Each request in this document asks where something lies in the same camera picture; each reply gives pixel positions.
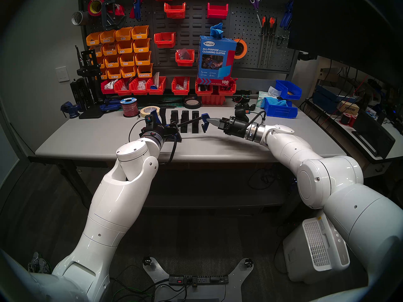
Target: light switch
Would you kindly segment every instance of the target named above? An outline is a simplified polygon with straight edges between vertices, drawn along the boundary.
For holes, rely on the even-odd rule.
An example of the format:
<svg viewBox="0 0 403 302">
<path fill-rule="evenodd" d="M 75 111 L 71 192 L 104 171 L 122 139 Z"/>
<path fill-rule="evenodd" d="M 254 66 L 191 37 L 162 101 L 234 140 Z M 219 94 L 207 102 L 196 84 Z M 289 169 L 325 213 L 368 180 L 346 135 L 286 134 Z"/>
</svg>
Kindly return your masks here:
<svg viewBox="0 0 403 302">
<path fill-rule="evenodd" d="M 68 77 L 67 68 L 60 67 L 56 68 L 56 76 L 59 82 L 69 81 L 70 78 Z"/>
</svg>

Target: blue cloth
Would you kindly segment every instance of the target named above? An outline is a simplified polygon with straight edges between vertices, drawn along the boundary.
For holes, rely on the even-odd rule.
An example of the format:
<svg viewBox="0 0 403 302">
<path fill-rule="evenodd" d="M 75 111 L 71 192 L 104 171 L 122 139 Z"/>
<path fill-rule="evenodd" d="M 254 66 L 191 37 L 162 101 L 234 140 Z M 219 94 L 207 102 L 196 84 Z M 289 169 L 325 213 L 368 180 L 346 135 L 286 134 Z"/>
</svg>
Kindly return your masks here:
<svg viewBox="0 0 403 302">
<path fill-rule="evenodd" d="M 215 38 L 215 39 L 222 39 L 222 22 L 219 23 L 218 25 L 215 25 L 213 27 L 210 27 L 210 36 Z"/>
<path fill-rule="evenodd" d="M 274 97 L 265 97 L 265 100 L 267 100 L 267 102 L 270 105 L 277 105 L 277 106 L 285 106 L 287 107 L 287 101 L 286 100 L 278 100 L 277 98 Z"/>
</svg>

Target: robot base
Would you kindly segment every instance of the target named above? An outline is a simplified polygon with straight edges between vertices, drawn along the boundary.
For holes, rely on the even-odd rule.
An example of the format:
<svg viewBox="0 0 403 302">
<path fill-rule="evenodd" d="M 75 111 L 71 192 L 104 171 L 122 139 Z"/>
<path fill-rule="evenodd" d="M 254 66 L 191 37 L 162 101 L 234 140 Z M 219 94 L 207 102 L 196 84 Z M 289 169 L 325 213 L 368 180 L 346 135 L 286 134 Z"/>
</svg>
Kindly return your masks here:
<svg viewBox="0 0 403 302">
<path fill-rule="evenodd" d="M 198 285 L 196 288 L 192 287 L 190 283 L 187 285 L 186 301 L 200 301 L 200 302 L 220 302 L 224 299 L 231 302 L 242 302 L 241 285 L 253 270 L 251 267 L 245 266 L 247 258 L 242 259 L 237 267 L 228 274 L 229 283 L 223 284 L 209 284 Z M 151 257 L 151 265 L 143 265 L 144 270 L 151 277 L 154 283 L 169 278 L 169 274 L 163 270 L 157 260 Z M 158 284 L 159 288 L 155 290 L 155 301 L 170 300 L 172 302 L 182 301 L 185 297 L 185 290 L 173 298 L 178 292 L 171 290 L 163 284 L 168 284 L 168 280 L 164 283 Z"/>
</svg>

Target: uimade logo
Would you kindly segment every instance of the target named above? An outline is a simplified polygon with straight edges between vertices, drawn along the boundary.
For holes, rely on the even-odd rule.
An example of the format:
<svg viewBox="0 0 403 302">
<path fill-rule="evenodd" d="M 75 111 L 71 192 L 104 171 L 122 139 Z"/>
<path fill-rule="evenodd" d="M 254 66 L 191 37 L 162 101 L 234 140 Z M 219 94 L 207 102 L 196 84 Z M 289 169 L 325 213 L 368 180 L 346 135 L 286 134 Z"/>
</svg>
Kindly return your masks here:
<svg viewBox="0 0 403 302">
<path fill-rule="evenodd" d="M 213 41 L 206 41 L 203 43 L 205 46 L 214 46 L 216 45 Z"/>
</svg>

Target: floor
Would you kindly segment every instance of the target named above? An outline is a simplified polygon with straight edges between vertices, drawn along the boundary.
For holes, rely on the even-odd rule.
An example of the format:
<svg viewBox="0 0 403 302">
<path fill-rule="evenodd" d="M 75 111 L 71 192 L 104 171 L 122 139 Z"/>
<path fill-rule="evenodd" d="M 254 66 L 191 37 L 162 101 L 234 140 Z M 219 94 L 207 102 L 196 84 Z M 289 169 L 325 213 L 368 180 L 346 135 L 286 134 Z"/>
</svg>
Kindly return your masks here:
<svg viewBox="0 0 403 302">
<path fill-rule="evenodd" d="M 95 192 L 108 169 L 80 168 L 81 177 Z M 367 284 L 366 272 L 350 251 L 348 269 L 314 285 L 291 282 L 282 247 L 277 246 L 292 226 L 271 224 L 275 209 L 253 216 L 229 216 L 214 211 L 148 209 L 121 240 L 110 276 L 139 289 L 152 284 L 142 269 L 144 256 L 155 257 L 168 273 L 220 275 L 229 273 L 245 257 L 254 269 L 242 286 L 243 301 L 311 301 Z M 31 163 L 0 213 L 0 247 L 22 266 L 34 251 L 52 266 L 67 256 L 84 229 L 88 211 L 54 165 Z M 113 290 L 120 289 L 114 284 Z M 127 294 L 124 290 L 116 298 Z M 134 297 L 120 301 L 133 300 Z"/>
</svg>

